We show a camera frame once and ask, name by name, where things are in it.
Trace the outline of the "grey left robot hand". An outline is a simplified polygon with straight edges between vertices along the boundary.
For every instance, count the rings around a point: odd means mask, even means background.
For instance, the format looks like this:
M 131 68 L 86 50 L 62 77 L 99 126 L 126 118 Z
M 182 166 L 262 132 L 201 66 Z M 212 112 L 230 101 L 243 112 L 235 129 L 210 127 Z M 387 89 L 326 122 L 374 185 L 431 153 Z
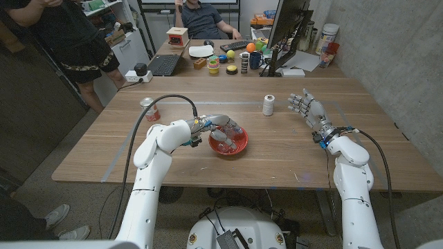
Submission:
M 186 120 L 186 123 L 190 127 L 192 138 L 200 136 L 202 132 L 210 131 L 211 138 L 224 142 L 232 149 L 237 149 L 237 145 L 217 127 L 230 127 L 236 133 L 243 133 L 242 128 L 234 120 L 222 114 L 203 115 Z

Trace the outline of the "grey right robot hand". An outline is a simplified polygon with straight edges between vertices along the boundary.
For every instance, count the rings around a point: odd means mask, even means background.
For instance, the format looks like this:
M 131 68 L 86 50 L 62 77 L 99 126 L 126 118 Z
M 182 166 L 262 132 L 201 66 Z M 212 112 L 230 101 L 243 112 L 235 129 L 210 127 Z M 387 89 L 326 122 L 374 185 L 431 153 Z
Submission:
M 303 89 L 303 95 L 291 93 L 288 101 L 291 103 L 288 108 L 299 113 L 314 131 L 331 126 L 332 123 L 323 105 L 307 89 Z

